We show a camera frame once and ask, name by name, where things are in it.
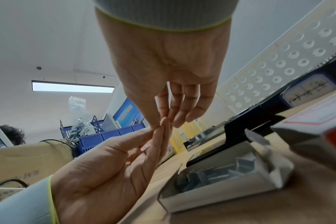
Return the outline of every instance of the clear plastic bag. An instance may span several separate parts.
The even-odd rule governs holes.
[[[70,139],[95,134],[94,126],[91,124],[93,114],[86,112],[86,99],[71,96],[68,99],[68,106],[75,124],[72,126]]]

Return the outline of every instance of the sleeve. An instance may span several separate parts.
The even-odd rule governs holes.
[[[189,32],[218,26],[229,19],[238,0],[94,0],[117,20],[156,30]]]
[[[0,224],[58,224],[50,179],[45,178],[0,202]]]

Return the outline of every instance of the rectangular light fixture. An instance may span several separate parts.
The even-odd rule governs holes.
[[[32,90],[41,92],[73,92],[73,93],[112,93],[112,86],[95,86],[62,82],[43,82],[32,80]]]

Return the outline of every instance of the wooden tabletop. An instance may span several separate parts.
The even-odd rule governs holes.
[[[288,117],[301,108],[284,112],[283,115]],[[294,154],[275,133],[266,138],[276,151],[295,164],[295,170],[284,189],[168,214],[157,202],[158,191],[181,164],[181,169],[185,168],[193,154],[223,140],[224,135],[221,135],[190,152],[176,154],[159,166],[145,194],[121,223],[336,223],[336,172]],[[260,150],[257,144],[252,145]]]

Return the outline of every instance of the white perforated board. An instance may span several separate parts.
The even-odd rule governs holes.
[[[217,89],[238,113],[336,52],[336,0],[325,0]]]

